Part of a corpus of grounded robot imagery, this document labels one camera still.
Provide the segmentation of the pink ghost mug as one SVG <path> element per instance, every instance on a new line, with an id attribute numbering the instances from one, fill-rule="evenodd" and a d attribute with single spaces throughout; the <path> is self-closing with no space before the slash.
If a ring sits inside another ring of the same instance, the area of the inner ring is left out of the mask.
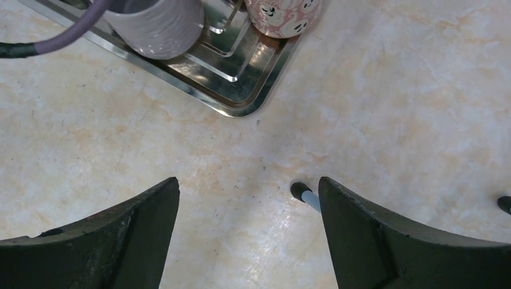
<path id="1" fill-rule="evenodd" d="M 322 0 L 245 0 L 249 18 L 262 34 L 275 39 L 299 36 L 314 24 Z"/>

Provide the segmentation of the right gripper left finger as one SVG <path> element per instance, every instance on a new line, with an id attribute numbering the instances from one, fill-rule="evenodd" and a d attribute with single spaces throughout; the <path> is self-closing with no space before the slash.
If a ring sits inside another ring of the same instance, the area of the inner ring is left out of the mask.
<path id="1" fill-rule="evenodd" d="M 175 226 L 174 177 L 36 237 L 1 241 L 2 288 L 158 288 Z"/>

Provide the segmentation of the lilac ribbed mug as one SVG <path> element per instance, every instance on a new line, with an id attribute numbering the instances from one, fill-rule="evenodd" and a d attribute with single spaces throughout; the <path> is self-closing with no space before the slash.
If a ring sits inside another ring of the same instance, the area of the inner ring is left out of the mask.
<path id="1" fill-rule="evenodd" d="M 197 42 L 205 12 L 200 0 L 112 1 L 103 18 L 138 54 L 168 60 Z"/>

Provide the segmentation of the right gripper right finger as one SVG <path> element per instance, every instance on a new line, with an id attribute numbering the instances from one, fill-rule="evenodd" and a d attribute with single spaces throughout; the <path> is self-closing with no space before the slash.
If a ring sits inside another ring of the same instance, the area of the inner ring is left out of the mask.
<path id="1" fill-rule="evenodd" d="M 424 225 L 329 177 L 318 189 L 339 288 L 510 287 L 510 244 Z"/>

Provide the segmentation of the silver metal tray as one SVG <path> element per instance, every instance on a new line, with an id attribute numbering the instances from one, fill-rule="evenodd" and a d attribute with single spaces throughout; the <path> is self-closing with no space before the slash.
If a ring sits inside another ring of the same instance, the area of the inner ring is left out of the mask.
<path id="1" fill-rule="evenodd" d="M 224 116 L 247 116 L 270 95 L 298 38 L 273 39 L 260 33 L 242 1 L 204 1 L 204 9 L 207 28 L 199 42 L 167 61 L 136 54 L 105 20 L 85 38 Z"/>

